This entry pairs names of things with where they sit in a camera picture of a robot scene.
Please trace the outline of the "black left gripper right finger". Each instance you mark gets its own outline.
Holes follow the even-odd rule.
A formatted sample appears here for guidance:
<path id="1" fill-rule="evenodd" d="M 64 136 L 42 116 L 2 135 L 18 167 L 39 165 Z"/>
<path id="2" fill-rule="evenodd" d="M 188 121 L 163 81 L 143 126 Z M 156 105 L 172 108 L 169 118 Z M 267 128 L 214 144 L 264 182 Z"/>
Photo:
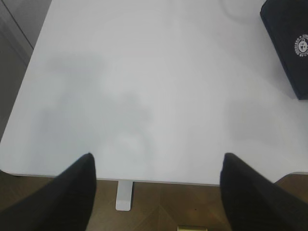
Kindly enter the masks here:
<path id="1" fill-rule="evenodd" d="M 233 231 L 306 231 L 308 205 L 233 153 L 224 155 L 220 192 Z"/>

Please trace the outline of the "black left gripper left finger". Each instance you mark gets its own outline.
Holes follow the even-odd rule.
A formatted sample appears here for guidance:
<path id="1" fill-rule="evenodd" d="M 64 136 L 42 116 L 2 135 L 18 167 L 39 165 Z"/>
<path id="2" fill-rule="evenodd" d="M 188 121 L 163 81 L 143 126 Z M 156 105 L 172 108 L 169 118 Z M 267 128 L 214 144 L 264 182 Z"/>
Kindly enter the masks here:
<path id="1" fill-rule="evenodd" d="M 84 231 L 96 194 L 91 153 L 81 156 L 47 185 L 0 213 L 2 231 Z"/>

